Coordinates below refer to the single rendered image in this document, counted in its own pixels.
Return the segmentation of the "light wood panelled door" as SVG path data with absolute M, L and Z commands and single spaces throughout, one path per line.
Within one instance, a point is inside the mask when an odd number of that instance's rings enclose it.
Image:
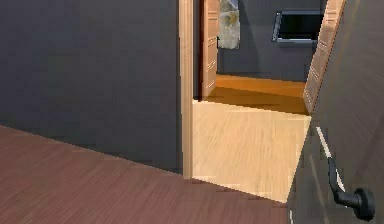
M 314 112 L 345 3 L 346 0 L 327 0 L 316 51 L 312 57 L 303 92 L 303 100 L 309 114 Z
M 202 3 L 202 98 L 207 98 L 216 84 L 220 0 Z

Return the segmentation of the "dark grey room door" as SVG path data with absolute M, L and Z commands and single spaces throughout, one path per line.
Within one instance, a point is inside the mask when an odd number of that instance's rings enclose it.
M 384 224 L 384 0 L 346 0 L 287 198 L 288 224 Z M 344 192 L 369 189 L 367 222 L 334 202 L 328 158 Z

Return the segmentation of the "grey framed wall picture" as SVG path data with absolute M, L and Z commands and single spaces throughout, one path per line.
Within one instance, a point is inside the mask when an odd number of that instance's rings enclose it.
M 238 0 L 220 0 L 219 47 L 238 49 L 240 44 L 240 10 Z

